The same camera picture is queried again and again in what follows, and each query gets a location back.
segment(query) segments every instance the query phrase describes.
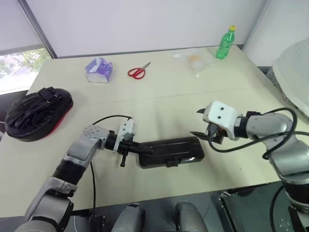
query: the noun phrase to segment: white cloth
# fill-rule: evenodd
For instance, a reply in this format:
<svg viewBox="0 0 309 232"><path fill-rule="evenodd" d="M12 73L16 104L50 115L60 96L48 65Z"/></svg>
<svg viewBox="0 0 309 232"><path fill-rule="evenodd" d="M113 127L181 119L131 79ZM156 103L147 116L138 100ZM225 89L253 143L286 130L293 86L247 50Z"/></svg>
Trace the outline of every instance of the white cloth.
<svg viewBox="0 0 309 232"><path fill-rule="evenodd" d="M288 47L272 68L287 98L309 116L309 38Z"/></svg>

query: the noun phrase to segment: scissors blade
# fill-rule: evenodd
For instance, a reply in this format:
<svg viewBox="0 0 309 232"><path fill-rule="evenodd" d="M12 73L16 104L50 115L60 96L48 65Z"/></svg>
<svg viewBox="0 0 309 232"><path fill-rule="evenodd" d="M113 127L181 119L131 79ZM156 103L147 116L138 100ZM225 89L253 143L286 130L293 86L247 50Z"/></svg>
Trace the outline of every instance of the scissors blade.
<svg viewBox="0 0 309 232"><path fill-rule="evenodd" d="M149 62L149 63L145 64L145 65L142 67L142 69L147 68L147 67L148 67L148 65L150 65L150 63L151 63L151 62Z"/></svg>

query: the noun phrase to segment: red trim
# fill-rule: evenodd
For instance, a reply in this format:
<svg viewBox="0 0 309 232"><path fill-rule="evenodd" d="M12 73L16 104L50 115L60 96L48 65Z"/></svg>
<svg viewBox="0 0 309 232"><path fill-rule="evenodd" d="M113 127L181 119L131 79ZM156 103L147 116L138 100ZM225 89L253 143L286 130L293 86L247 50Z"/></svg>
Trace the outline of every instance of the red trim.
<svg viewBox="0 0 309 232"><path fill-rule="evenodd" d="M64 119L64 117L67 115L67 113L70 111L70 109L68 109L67 110L67 112L64 114L64 116L62 116L62 118L57 122L57 124L55 125L55 127L53 128L53 130L48 134L48 135L50 135L51 133L53 133L56 129L57 129L57 127L60 125L60 123L62 122L62 120Z"/></svg>

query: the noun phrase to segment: window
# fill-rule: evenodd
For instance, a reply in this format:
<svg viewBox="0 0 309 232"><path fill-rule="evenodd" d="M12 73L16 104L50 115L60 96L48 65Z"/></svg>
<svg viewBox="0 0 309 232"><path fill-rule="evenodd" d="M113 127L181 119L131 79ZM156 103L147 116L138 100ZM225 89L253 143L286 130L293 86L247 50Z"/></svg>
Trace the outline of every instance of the window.
<svg viewBox="0 0 309 232"><path fill-rule="evenodd" d="M0 56L0 94L29 89L50 58L45 48Z"/></svg>

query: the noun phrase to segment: red scissors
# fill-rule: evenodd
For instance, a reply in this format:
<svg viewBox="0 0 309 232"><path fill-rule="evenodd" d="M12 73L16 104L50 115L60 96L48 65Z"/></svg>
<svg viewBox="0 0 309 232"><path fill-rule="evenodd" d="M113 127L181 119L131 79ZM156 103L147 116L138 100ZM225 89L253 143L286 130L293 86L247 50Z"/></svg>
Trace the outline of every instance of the red scissors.
<svg viewBox="0 0 309 232"><path fill-rule="evenodd" d="M142 68L134 68L131 69L130 71L127 72L127 74L131 77L133 77L134 79L140 80L145 76L145 68L148 67L148 65L150 65L151 62L145 64Z"/></svg>

